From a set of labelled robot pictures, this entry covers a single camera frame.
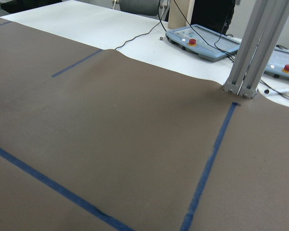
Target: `blue painter's tape line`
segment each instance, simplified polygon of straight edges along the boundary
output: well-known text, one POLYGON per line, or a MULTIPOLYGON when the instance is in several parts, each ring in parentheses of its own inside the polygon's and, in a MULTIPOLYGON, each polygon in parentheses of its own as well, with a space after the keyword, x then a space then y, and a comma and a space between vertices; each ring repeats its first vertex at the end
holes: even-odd
POLYGON ((239 104, 238 103, 232 103, 230 108, 229 108, 229 111, 227 113, 227 116, 226 118, 224 119, 223 121, 223 125, 218 133, 218 136, 216 138, 216 141, 215 141, 215 144, 214 144, 214 147, 213 147, 213 152, 211 154, 211 156, 208 158, 207 160, 207 163, 206 163, 206 166, 202 172, 202 175, 200 177, 200 180, 198 182, 198 185, 197 185, 197 188, 196 188, 196 191, 194 193, 194 196, 193 196, 193 199, 192 199, 192 202, 188 208, 188 212, 187 214, 185 215, 184 217, 184 221, 183 221, 183 224, 181 226, 181 229, 180 231, 188 231, 191 227, 191 224, 192 224, 192 221, 193 221, 193 218, 194 218, 194 214, 195 214, 195 211, 198 207, 198 204, 199 204, 199 201, 200 201, 200 197, 203 193, 203 190, 206 186, 206 183, 207 183, 207 180, 209 178, 209 174, 210 174, 210 171, 212 169, 212 166, 213 166, 213 163, 214 163, 214 160, 215 160, 215 157, 217 155, 217 152, 221 146, 221 143, 223 141, 223 137, 225 135, 225 132, 227 130, 227 127, 229 125, 229 122, 231 120, 231 117, 235 111, 235 108, 236 106, 238 106, 239 104))
POLYGON ((1 23, 0 26, 4 26, 4 25, 9 24, 9 23, 11 23, 11 22, 1 23))
POLYGON ((66 197, 70 201, 74 202, 78 206, 84 208, 87 210, 89 213, 95 215, 99 219, 103 220, 106 222, 108 225, 114 227, 115 229, 119 231, 134 231, 132 228, 128 227, 127 225, 123 224, 119 220, 103 213, 100 211, 97 207, 94 205, 90 204, 88 201, 82 199, 80 196, 74 194, 70 190, 66 189, 62 185, 58 184, 57 182, 53 181, 52 179, 48 178, 44 174, 38 172, 34 168, 30 167, 23 161, 17 159, 15 156, 9 154, 5 150, 0 148, 0 156, 6 159, 7 161, 11 162, 15 166, 19 167, 29 175, 33 176, 34 178, 38 179, 42 183, 46 184, 48 187, 52 188, 53 190, 57 191, 60 193, 62 196, 66 197))
POLYGON ((52 75, 53 78, 57 77, 58 75, 64 73, 65 71, 72 69, 74 66, 77 66, 78 64, 82 63, 83 61, 86 61, 87 59, 90 59, 92 56, 95 56, 96 54, 98 54, 99 52, 101 52, 103 50, 98 50, 97 52, 94 52, 93 54, 90 54, 89 56, 87 56, 86 58, 79 60, 77 63, 74 63, 71 66, 68 66, 67 68, 57 72, 56 74, 52 75))

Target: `white tabletop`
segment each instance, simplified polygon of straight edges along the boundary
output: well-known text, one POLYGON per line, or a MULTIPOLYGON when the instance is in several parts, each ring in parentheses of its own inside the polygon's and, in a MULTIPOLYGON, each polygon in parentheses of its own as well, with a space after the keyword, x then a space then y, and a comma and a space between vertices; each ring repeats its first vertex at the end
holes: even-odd
MULTIPOLYGON (((2 18, 103 50, 114 49, 126 40, 148 32, 158 23, 158 20, 152 18, 73 0, 10 14, 2 18)), ((149 35, 127 43, 118 51, 148 64, 187 76, 212 80, 221 85, 226 82, 232 68, 229 59, 211 63, 170 44, 165 38, 165 31, 161 25, 158 25, 149 35)), ((264 78, 273 88, 289 86, 289 81, 280 84, 280 81, 271 77, 264 78)), ((259 85, 260 93, 263 94, 266 89, 259 85)), ((265 96, 272 101, 289 106, 289 101, 280 96, 265 96)))

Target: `electrical wire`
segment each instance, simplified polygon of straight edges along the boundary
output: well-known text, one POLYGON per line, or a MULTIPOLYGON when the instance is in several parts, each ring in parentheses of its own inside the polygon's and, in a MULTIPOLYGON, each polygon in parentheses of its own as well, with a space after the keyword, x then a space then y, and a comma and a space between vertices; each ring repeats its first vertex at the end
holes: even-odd
POLYGON ((276 47, 278 47, 278 48, 280 48, 280 49, 283 49, 283 50, 288 50, 288 48, 287 47, 285 47, 285 46, 283 46, 283 45, 276 45, 276 47))
POLYGON ((133 41, 134 39, 136 39, 136 38, 138 38, 138 37, 140 37, 140 36, 150 34, 151 31, 161 23, 161 18, 160 18, 160 16, 159 16, 159 11, 158 11, 158 17, 159 17, 159 23, 157 23, 154 27, 152 27, 149 32, 144 33, 144 34, 141 34, 141 35, 137 35, 137 36, 133 37, 132 39, 125 41, 123 45, 121 45, 121 46, 119 46, 119 47, 116 47, 115 50, 124 47, 126 43, 131 42, 131 41, 133 41))
MULTIPOLYGON (((225 26, 226 26, 227 18, 228 18, 228 16, 226 16, 226 18, 225 18, 225 21, 224 21, 224 23, 223 23, 223 27, 222 27, 222 30, 221 30, 221 32, 220 32, 220 36, 219 36, 218 40, 214 43, 214 46, 215 46, 218 50, 220 50, 220 51, 222 51, 222 49, 219 48, 219 47, 216 45, 216 43, 218 43, 218 42, 220 41, 221 37, 222 37, 223 29, 224 29, 225 26)), ((230 53, 228 53, 228 56, 227 56, 227 57, 234 63, 235 60, 232 58, 232 56, 231 56, 230 53)))
POLYGON ((269 86, 266 82, 264 82, 262 79, 260 79, 260 83, 263 84, 263 85, 265 85, 267 88, 275 91, 275 92, 276 92, 278 95, 280 95, 281 97, 289 100, 289 96, 288 96, 288 95, 286 96, 285 94, 280 93, 279 91, 275 90, 274 88, 272 88, 271 86, 269 86))
POLYGON ((234 62, 234 59, 230 57, 231 53, 229 53, 229 52, 227 52, 227 51, 224 51, 224 50, 222 50, 222 49, 220 49, 220 48, 218 48, 218 47, 214 47, 214 46, 210 45, 197 31, 195 31, 194 28, 193 28, 193 27, 190 25, 190 23, 188 22, 187 18, 186 18, 185 15, 183 14, 183 12, 181 11, 181 9, 180 9, 180 7, 178 6, 177 2, 176 2, 175 0, 173 0, 173 2, 174 2, 175 5, 177 6, 178 10, 179 10, 180 13, 182 14, 182 16, 184 17, 184 19, 185 19, 186 22, 188 23, 188 25, 192 28, 192 30, 193 30, 197 35, 199 35, 199 36, 202 38, 202 40, 203 40, 208 46, 210 46, 210 47, 212 47, 212 48, 214 48, 214 49, 217 49, 217 50, 223 52, 224 54, 227 55, 227 57, 228 57, 232 62, 234 62))
POLYGON ((162 19, 161 17, 159 16, 159 11, 158 11, 158 19, 159 19, 159 23, 162 25, 164 31, 167 31, 166 28, 164 27, 163 23, 162 23, 162 19))

